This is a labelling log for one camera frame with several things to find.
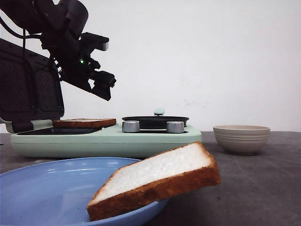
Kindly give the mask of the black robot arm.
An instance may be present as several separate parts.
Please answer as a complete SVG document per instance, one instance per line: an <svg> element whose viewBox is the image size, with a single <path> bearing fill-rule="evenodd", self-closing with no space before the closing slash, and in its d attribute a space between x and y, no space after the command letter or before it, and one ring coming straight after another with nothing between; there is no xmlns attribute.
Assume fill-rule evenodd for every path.
<svg viewBox="0 0 301 226"><path fill-rule="evenodd" d="M83 32L88 11L80 1L2 0L0 9L29 34L20 35L1 21L9 33L21 39L40 40L42 49L50 53L48 68L52 74L73 86L110 100L115 76L101 71L99 62L91 57L95 49L108 49L109 38Z"/></svg>

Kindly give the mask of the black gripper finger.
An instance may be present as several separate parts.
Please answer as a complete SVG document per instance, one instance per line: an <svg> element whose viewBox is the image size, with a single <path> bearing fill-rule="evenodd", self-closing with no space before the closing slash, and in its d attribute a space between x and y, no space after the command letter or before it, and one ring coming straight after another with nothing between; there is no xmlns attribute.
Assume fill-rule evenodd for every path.
<svg viewBox="0 0 301 226"><path fill-rule="evenodd" d="M111 99L110 86L107 83L94 81L94 86L91 89L91 93L106 101Z"/></svg>
<svg viewBox="0 0 301 226"><path fill-rule="evenodd" d="M93 71L90 75L90 79L92 79L96 85L103 85L111 88L113 88L116 83L114 74L106 71Z"/></svg>

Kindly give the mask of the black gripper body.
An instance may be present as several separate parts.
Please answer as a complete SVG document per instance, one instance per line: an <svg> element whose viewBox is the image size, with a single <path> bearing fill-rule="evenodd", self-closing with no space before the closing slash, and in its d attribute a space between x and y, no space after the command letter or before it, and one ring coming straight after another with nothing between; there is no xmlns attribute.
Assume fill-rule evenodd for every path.
<svg viewBox="0 0 301 226"><path fill-rule="evenodd" d="M50 59L61 67L61 80L87 92L91 92L94 81L90 79L99 63L91 58L91 52L83 49L80 37L70 30L43 32L40 37L42 48L50 52Z"/></svg>

